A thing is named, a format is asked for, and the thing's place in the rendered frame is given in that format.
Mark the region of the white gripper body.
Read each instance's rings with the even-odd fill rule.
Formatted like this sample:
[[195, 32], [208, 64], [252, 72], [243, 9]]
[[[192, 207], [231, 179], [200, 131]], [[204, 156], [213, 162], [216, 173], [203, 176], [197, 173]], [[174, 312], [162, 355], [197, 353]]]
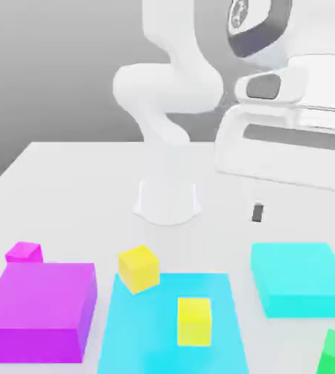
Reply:
[[214, 143], [218, 172], [335, 191], [335, 132], [297, 127], [285, 108], [238, 104]]

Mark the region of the small yellow cube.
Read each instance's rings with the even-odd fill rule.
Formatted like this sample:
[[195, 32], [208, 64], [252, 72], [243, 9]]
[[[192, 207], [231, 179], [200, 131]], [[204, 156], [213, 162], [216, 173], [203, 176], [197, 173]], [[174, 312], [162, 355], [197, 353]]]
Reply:
[[211, 330], [212, 316], [209, 298], [178, 298], [178, 346], [209, 347]]
[[140, 245], [118, 255], [118, 273], [130, 293], [138, 294], [159, 284], [159, 259]]

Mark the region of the small magenta cube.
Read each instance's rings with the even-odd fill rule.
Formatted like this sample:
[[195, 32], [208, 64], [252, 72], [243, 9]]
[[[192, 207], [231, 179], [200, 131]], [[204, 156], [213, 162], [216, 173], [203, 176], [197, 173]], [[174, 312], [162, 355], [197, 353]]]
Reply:
[[43, 262], [42, 248], [38, 243], [17, 242], [5, 254], [7, 263]]

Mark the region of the large turquoise box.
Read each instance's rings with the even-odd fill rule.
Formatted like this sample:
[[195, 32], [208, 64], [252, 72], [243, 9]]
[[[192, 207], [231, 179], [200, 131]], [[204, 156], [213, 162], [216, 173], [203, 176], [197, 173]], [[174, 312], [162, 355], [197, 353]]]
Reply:
[[335, 254], [326, 243], [254, 243], [250, 267], [268, 318], [335, 318]]

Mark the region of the large cyan box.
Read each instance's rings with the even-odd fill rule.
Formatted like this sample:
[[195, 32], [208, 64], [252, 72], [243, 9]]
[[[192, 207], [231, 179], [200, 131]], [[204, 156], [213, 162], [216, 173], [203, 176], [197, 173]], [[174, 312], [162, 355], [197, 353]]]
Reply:
[[[211, 301], [211, 345], [179, 346], [178, 298]], [[249, 374], [226, 273], [163, 273], [133, 295], [113, 282], [97, 374]]]

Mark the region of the large magenta box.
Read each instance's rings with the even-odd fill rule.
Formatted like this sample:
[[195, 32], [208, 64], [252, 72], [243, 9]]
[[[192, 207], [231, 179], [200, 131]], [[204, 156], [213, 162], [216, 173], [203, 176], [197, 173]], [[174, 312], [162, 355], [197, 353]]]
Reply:
[[92, 263], [9, 263], [0, 277], [0, 363], [81, 363], [96, 301]]

